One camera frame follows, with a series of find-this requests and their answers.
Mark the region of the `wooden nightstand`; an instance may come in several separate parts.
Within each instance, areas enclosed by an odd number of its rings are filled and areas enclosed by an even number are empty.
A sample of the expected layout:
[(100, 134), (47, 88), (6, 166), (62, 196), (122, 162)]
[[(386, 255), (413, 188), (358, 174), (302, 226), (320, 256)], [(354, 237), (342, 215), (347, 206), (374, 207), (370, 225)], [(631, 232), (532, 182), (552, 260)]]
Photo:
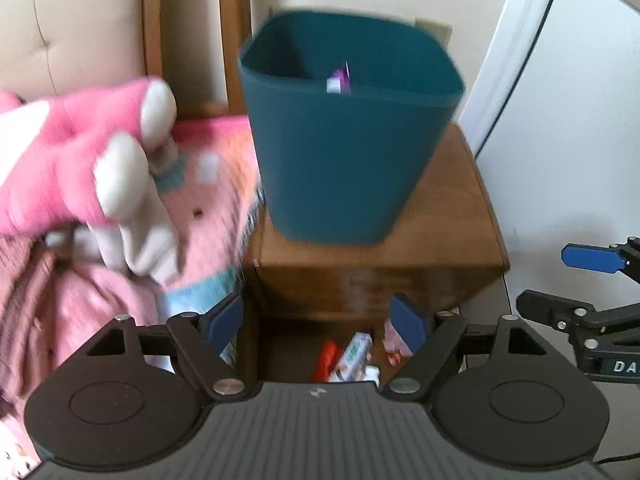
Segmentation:
[(381, 243), (293, 242), (263, 210), (243, 262), (247, 288), (265, 313), (314, 322), (384, 318), (396, 292), (428, 312), (448, 310), (509, 268), (484, 182), (456, 125)]

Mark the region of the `purple white snack bag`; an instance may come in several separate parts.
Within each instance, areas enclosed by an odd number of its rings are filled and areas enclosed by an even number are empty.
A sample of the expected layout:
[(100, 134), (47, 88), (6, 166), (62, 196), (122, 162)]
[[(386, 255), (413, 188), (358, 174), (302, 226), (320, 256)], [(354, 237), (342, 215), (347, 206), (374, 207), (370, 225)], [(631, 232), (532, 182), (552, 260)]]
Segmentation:
[(348, 63), (344, 63), (329, 76), (326, 80), (326, 92), (336, 94), (349, 94), (352, 92), (352, 78), (350, 78)]

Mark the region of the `wall socket behind bin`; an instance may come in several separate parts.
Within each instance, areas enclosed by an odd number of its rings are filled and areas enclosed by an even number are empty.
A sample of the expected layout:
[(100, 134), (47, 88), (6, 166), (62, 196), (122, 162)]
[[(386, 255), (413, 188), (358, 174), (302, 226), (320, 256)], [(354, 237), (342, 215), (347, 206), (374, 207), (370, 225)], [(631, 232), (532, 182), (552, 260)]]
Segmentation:
[(452, 35), (452, 26), (429, 18), (416, 18), (414, 26), (433, 36), (440, 46), (447, 51)]

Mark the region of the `pink plush toy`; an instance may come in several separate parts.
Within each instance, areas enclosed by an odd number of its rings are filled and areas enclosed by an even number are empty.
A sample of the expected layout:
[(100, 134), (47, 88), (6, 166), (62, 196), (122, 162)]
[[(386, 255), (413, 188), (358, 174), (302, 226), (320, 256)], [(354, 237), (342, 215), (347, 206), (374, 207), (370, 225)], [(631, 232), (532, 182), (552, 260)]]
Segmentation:
[(176, 118), (160, 77), (28, 103), (2, 92), (2, 234), (129, 220), (150, 184), (150, 155), (174, 147)]

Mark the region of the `white green toothpaste box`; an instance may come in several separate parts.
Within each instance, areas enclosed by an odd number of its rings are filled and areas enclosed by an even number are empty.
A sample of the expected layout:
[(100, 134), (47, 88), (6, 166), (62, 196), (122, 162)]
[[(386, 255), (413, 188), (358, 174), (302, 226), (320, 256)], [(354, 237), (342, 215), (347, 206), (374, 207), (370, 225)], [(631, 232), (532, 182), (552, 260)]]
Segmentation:
[(356, 333), (331, 370), (328, 382), (356, 382), (367, 366), (372, 344), (369, 333)]

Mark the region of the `pink tissue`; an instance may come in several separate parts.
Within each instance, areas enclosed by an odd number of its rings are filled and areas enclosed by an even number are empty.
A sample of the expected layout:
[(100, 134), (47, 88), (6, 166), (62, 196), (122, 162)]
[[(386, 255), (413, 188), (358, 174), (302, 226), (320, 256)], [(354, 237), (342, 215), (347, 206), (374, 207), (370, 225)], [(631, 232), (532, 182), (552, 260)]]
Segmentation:
[(388, 318), (384, 322), (383, 348), (388, 354), (399, 353), (403, 358), (410, 358), (413, 352), (401, 338), (392, 321)]

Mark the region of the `white wardrobe sliding door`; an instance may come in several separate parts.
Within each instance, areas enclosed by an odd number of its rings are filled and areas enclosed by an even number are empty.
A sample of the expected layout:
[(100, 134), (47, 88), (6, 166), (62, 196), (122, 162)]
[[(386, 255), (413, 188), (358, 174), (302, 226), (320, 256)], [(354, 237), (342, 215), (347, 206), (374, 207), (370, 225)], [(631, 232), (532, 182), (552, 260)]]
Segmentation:
[(637, 301), (560, 252), (639, 231), (639, 0), (506, 0), (459, 122), (511, 263), (465, 312), (508, 312), (528, 288)]

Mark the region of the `dark teal trash bin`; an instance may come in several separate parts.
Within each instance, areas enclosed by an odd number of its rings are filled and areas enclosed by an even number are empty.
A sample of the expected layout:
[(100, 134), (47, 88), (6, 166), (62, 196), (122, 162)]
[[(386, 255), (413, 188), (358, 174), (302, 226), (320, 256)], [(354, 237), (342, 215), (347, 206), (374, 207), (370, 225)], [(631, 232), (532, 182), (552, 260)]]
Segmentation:
[[(352, 92), (326, 92), (344, 63)], [(274, 14), (239, 70), (271, 221), (322, 244), (384, 240), (464, 91), (433, 36), (357, 14)]]

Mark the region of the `small white yellow bottle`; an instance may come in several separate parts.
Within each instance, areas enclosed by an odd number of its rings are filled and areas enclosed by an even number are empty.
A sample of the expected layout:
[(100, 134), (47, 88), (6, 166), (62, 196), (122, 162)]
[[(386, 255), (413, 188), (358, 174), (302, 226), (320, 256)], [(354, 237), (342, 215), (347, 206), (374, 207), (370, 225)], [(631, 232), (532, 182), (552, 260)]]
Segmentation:
[(363, 382), (373, 382), (377, 387), (380, 386), (381, 371), (377, 366), (366, 365), (363, 367), (361, 380)]

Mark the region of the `small red candy wrapper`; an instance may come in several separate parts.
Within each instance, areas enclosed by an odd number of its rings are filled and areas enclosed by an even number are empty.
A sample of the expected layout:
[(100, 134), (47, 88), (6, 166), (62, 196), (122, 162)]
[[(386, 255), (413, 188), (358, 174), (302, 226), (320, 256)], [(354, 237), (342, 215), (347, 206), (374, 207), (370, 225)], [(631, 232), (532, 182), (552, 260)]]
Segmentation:
[(388, 362), (391, 366), (399, 366), (402, 361), (402, 356), (399, 352), (391, 353), (387, 356)]

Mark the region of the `pastel patterned bed quilt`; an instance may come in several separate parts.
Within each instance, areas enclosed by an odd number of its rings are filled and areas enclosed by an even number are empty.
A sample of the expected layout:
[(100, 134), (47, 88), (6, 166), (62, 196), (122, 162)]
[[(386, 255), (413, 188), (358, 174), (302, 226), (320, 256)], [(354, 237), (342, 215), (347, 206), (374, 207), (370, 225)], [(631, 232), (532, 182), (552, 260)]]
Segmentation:
[[(180, 274), (163, 286), (130, 278), (154, 294), (158, 322), (184, 310), (206, 311), (232, 292), (259, 204), (259, 174), (246, 118), (182, 122), (174, 136), (179, 158), (155, 182), (179, 233)], [(72, 262), (88, 261), (55, 255), (55, 265)], [(38, 463), (24, 428), (25, 402), (16, 414), (1, 416), (5, 479), (22, 478)]]

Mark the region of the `pink fuzzy blanket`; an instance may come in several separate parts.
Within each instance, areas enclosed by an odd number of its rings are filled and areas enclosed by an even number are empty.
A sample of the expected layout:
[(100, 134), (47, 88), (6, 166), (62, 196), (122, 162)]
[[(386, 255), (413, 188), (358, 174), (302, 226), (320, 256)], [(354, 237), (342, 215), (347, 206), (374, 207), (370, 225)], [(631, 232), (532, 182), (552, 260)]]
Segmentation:
[(29, 334), (28, 365), (46, 377), (115, 316), (158, 322), (154, 294), (96, 263), (59, 263), (39, 300)]

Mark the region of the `orange foam fruit net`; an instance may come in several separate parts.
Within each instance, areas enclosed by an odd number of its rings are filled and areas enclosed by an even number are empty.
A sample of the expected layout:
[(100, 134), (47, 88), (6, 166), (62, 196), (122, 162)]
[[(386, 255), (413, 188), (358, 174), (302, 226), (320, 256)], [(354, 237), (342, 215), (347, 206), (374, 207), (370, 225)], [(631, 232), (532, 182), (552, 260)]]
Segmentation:
[(341, 359), (342, 349), (334, 340), (327, 340), (319, 353), (314, 372), (311, 374), (311, 382), (327, 382), (330, 373)]

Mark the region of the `folded mauve cloth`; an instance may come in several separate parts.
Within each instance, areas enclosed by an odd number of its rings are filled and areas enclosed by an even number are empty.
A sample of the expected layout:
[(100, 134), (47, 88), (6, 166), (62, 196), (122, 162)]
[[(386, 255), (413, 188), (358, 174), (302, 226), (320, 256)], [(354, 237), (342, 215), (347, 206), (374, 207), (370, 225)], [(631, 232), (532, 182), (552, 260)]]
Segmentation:
[(1, 416), (16, 414), (52, 370), (55, 253), (39, 238), (1, 239)]

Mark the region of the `beige padded wooden headboard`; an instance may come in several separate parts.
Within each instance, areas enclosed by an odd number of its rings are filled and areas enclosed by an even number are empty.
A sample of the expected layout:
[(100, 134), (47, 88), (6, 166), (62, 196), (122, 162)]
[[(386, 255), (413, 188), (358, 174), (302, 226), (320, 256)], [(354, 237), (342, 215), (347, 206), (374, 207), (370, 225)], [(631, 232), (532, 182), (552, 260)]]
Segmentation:
[(1, 87), (24, 100), (164, 72), (162, 0), (1, 0)]

